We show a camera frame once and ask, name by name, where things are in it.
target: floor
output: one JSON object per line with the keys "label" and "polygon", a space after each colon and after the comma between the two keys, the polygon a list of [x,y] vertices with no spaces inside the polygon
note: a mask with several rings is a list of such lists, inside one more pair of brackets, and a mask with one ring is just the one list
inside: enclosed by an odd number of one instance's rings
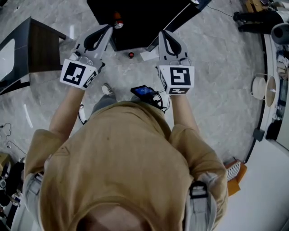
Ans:
{"label": "floor", "polygon": [[[242,11],[239,0],[213,0],[210,7],[229,15]],[[0,41],[27,17],[61,31],[72,39],[98,23],[85,0],[8,0],[0,11]],[[195,66],[195,87],[187,97],[193,109],[201,135],[224,161],[231,157],[244,160],[251,143],[261,110],[261,101],[250,96],[251,82],[256,72],[264,72],[261,37],[239,33],[231,17],[206,7],[176,31],[187,44]],[[61,43],[61,59],[68,58],[73,40]],[[115,53],[109,46],[103,58],[106,67],[95,79],[84,97],[84,112],[88,117],[93,105],[102,96],[102,83],[109,83],[118,100],[131,97],[130,88],[146,84],[162,90],[155,66],[158,59],[143,61],[133,50]],[[65,96],[68,86],[59,82],[60,72],[31,74],[31,86],[0,96],[0,124],[11,123],[0,130],[0,152],[14,160],[27,153],[36,129],[47,129],[53,113]],[[166,113],[173,126],[172,109]],[[76,122],[73,132],[81,127]]]}

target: person standing in black pants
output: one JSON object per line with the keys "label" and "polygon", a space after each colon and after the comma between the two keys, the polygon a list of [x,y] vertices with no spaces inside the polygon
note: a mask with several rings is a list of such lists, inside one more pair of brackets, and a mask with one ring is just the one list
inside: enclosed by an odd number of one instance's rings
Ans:
{"label": "person standing in black pants", "polygon": [[243,14],[240,12],[235,12],[233,16],[233,20],[235,22],[245,22],[244,25],[238,27],[240,32],[251,32],[258,34],[271,34],[271,30],[275,25],[284,22],[283,18],[284,17],[281,16],[281,13],[277,13],[276,11],[261,11]]}

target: white marker cube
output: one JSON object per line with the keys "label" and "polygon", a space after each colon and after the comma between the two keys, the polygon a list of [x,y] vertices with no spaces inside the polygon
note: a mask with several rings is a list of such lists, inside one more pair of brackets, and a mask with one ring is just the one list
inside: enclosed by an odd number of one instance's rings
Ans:
{"label": "white marker cube", "polygon": [[194,87],[195,67],[160,65],[158,71],[168,95],[186,94]]}
{"label": "white marker cube", "polygon": [[86,90],[97,74],[95,67],[82,64],[79,61],[65,59],[60,82]]}

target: shirt sleeve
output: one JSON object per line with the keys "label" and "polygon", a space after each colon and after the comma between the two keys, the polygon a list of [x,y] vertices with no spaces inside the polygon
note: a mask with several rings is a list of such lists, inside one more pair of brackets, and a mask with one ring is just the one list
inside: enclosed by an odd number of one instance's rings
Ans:
{"label": "shirt sleeve", "polygon": [[175,125],[169,142],[184,156],[194,179],[198,179],[204,173],[212,173],[217,176],[214,184],[209,187],[217,203],[216,226],[224,215],[228,202],[225,166],[214,150],[193,129],[183,125]]}
{"label": "shirt sleeve", "polygon": [[29,173],[43,171],[47,158],[54,154],[62,144],[63,141],[52,132],[43,129],[36,130],[26,156],[24,178]]}

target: forearm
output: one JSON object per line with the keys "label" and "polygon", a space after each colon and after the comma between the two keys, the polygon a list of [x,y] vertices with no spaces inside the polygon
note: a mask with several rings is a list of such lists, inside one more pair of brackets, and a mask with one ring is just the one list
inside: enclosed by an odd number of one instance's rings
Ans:
{"label": "forearm", "polygon": [[84,93],[84,90],[71,87],[50,122],[49,131],[60,136],[63,141],[70,136]]}
{"label": "forearm", "polygon": [[184,125],[200,132],[186,95],[172,95],[171,98],[174,124]]}

